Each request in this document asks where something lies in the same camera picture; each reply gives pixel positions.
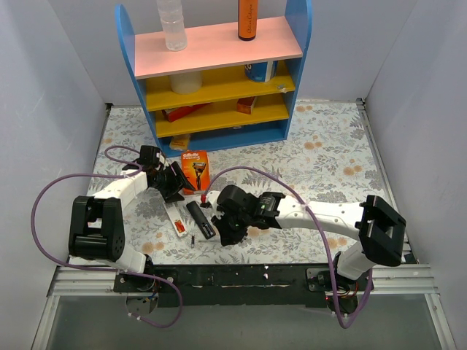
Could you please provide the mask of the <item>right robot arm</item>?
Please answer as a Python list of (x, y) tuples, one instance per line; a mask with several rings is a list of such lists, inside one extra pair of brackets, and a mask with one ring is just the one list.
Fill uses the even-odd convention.
[(355, 240), (333, 261), (330, 280), (337, 289), (350, 288), (375, 265), (397, 267), (402, 262), (406, 220), (379, 196), (370, 195), (362, 203), (305, 204), (280, 192), (254, 196), (228, 185), (209, 192), (202, 204), (213, 209), (212, 224), (223, 246), (241, 242), (250, 227), (322, 229)]

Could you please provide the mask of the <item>black remote control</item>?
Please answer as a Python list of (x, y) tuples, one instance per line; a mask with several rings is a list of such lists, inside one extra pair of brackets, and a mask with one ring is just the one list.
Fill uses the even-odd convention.
[(212, 228), (211, 224), (209, 223), (209, 220), (204, 215), (200, 206), (195, 201), (191, 201), (186, 204), (186, 208), (189, 211), (194, 222), (198, 226), (199, 230), (205, 237), (205, 239), (209, 240), (211, 238), (214, 238), (216, 235), (215, 230)]

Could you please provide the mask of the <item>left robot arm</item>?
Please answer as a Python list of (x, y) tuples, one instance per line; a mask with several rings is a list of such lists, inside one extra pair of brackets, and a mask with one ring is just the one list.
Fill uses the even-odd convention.
[(155, 274), (146, 268), (148, 256), (126, 243), (123, 211), (148, 188), (158, 190), (165, 203), (181, 201), (181, 190), (195, 189), (178, 162), (169, 163), (157, 147), (142, 146), (118, 179), (92, 196), (75, 198), (69, 233), (71, 256), (131, 272), (130, 282), (141, 292), (154, 286)]

